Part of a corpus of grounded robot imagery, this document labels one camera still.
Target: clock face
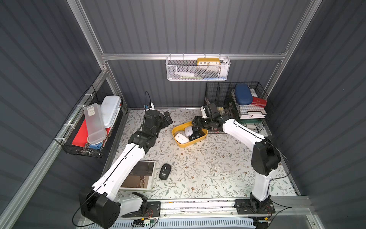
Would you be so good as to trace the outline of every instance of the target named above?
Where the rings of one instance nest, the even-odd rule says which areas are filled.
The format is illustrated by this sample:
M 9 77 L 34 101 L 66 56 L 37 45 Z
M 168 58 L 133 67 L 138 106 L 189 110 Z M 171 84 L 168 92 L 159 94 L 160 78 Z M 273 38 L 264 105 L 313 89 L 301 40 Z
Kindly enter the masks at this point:
M 220 62 L 217 61 L 200 61 L 198 65 L 219 65 Z

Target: floral tablecloth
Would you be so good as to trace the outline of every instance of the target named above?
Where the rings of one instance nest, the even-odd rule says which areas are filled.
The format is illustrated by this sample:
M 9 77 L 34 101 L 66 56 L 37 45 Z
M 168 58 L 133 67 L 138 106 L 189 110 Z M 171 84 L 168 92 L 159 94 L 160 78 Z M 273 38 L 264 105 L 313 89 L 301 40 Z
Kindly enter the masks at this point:
M 190 199 L 247 197 L 253 186 L 255 172 L 251 167 L 252 152 L 246 145 L 228 134 L 208 134 L 206 139 L 192 146 L 180 148 L 174 141 L 172 129 L 201 115 L 199 109 L 168 110 L 173 124 L 162 129 L 155 145 L 142 160 L 157 162 L 153 191 L 142 192 L 149 199 Z M 116 157 L 124 150 L 129 137 L 140 127 L 144 110 L 130 110 Z M 161 166 L 172 165 L 166 181 L 158 177 Z M 274 177 L 286 175 L 279 164 Z M 117 197 L 130 195 L 131 191 L 119 191 Z M 290 180 L 273 180 L 272 196 L 295 196 Z

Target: wire mesh basket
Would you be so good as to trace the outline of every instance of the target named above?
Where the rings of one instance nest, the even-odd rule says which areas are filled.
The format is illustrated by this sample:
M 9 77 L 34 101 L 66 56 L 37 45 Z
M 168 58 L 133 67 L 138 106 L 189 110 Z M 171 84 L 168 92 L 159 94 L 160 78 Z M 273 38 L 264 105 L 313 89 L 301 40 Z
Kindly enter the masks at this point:
M 220 65 L 197 65 L 197 58 L 204 56 L 167 56 L 167 78 L 170 81 L 223 81 L 227 80 L 229 56 L 209 56 L 218 58 Z
M 232 92 L 237 84 L 246 84 L 250 88 L 252 94 L 256 97 L 267 100 L 267 105 L 264 108 L 266 112 L 265 118 L 258 119 L 240 119 L 242 112 L 232 96 Z M 208 82 L 206 84 L 205 102 L 204 104 L 214 103 L 217 106 L 221 115 L 227 114 L 233 117 L 243 126 L 259 133 L 266 125 L 266 120 L 273 113 L 273 105 L 270 102 L 267 93 L 259 82 Z M 219 130 L 212 130 L 210 133 L 222 133 Z
M 111 94 L 94 91 L 91 95 L 89 95 L 89 98 L 83 104 L 83 107 L 87 107 L 94 103 L 97 103 L 100 105 L 100 104 L 102 104 L 104 98 L 107 95 L 111 95 Z M 76 117 L 68 125 L 68 129 L 67 129 L 66 133 L 64 134 L 64 136 L 62 138 L 58 138 L 55 140 L 61 145 L 62 149 L 67 154 L 102 158 L 104 152 L 106 152 L 106 155 L 108 155 L 110 149 L 112 148 L 112 144 L 113 144 L 117 129 L 119 127 L 119 123 L 121 122 L 122 116 L 123 116 L 123 112 L 120 111 L 114 125 L 109 130 L 107 138 L 103 141 L 100 149 L 92 149 L 89 147 L 80 147 L 80 146 L 76 146 L 76 145 L 72 144 L 76 134 L 78 133 L 81 125 L 83 124 L 83 122 L 85 120 L 84 110 L 82 107 L 78 111 Z

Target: yellow alarm clock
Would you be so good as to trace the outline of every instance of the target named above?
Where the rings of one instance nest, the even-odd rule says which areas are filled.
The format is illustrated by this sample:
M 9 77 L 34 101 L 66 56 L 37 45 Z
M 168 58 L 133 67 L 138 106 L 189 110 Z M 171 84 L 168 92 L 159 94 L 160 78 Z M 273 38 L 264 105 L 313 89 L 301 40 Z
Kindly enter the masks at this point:
M 198 58 L 197 68 L 205 69 L 206 71 L 219 72 L 220 59 L 219 58 Z
M 198 66 L 220 65 L 220 59 L 219 58 L 198 58 L 197 65 Z

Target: yellow tray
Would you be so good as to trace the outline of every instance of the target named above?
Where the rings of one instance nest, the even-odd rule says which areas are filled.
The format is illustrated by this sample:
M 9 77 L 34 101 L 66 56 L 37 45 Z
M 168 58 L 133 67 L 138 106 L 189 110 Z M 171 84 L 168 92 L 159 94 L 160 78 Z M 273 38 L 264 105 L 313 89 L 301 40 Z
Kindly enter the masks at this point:
M 177 131 L 184 130 L 187 126 L 193 126 L 193 125 L 192 125 L 192 121 L 190 121 L 190 122 L 186 122 L 186 123 L 184 123 L 184 124 L 182 124 L 182 125 L 179 125 L 179 126 L 174 127 L 174 128 L 173 128 L 173 130 L 172 130 L 173 137 L 174 137 L 174 134 L 175 134 Z M 184 148 L 184 147 L 187 147 L 187 146 L 193 145 L 194 143 L 197 143 L 197 142 L 202 141 L 203 139 L 205 139 L 205 138 L 206 138 L 206 136 L 207 136 L 207 134 L 208 134 L 208 131 L 207 131 L 206 129 L 202 129 L 202 131 L 205 133 L 205 135 L 204 135 L 204 136 L 202 136 L 202 137 L 200 137 L 200 138 L 197 138 L 197 139 L 195 139 L 195 140 L 193 140 L 193 141 L 190 141 L 190 142 L 188 142 L 188 143 L 186 143 L 186 144 L 180 144 L 179 142 L 177 142 L 177 140 L 175 139 L 175 137 L 174 137 L 174 140 L 175 140 L 175 142 L 178 144 L 178 146 L 179 146 L 179 147 Z

